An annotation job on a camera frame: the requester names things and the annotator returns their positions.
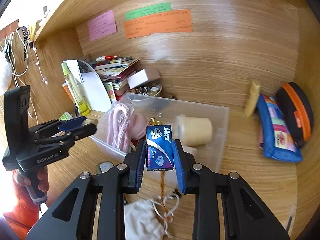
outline pink round object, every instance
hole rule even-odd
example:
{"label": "pink round object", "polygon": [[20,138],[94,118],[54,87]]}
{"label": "pink round object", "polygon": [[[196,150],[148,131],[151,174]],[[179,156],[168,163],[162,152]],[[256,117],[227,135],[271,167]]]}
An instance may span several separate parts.
{"label": "pink round object", "polygon": [[139,140],[147,133],[148,120],[140,113],[133,112],[128,126],[128,133],[132,140]]}

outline green bottle cap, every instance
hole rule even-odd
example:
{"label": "green bottle cap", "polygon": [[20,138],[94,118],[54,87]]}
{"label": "green bottle cap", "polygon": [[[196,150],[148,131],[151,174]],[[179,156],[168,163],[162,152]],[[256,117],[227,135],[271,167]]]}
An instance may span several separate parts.
{"label": "green bottle cap", "polygon": [[71,73],[71,72],[70,72],[70,69],[68,68],[68,65],[67,65],[66,62],[63,62],[63,63],[61,64],[61,67],[62,67],[63,74],[64,74],[65,76]]}

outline orange sticky note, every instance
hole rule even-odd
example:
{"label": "orange sticky note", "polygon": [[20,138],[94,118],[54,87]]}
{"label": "orange sticky note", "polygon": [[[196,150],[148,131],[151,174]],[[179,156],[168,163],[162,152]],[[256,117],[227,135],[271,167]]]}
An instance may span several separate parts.
{"label": "orange sticky note", "polygon": [[175,10],[155,13],[125,21],[127,39],[147,36],[152,33],[193,32],[191,10]]}

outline red pen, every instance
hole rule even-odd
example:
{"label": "red pen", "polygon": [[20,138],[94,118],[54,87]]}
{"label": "red pen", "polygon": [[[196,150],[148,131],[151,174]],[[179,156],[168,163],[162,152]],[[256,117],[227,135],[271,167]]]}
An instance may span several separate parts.
{"label": "red pen", "polygon": [[106,60],[111,60],[111,59],[115,59],[120,57],[119,55],[115,55],[115,56],[102,56],[102,57],[97,57],[96,61],[106,61]]}

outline finger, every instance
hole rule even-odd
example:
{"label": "finger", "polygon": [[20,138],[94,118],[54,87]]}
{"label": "finger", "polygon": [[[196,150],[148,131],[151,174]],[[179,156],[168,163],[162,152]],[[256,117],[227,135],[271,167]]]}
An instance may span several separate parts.
{"label": "finger", "polygon": [[44,180],[46,177],[48,177],[48,167],[43,166],[38,172],[38,179]]}
{"label": "finger", "polygon": [[49,190],[49,182],[45,180],[41,180],[38,184],[38,189],[46,193]]}
{"label": "finger", "polygon": [[14,181],[19,184],[20,186],[29,186],[31,185],[31,181],[30,179],[28,179],[27,177],[23,176],[19,170],[17,170],[14,174],[13,174],[13,179]]}

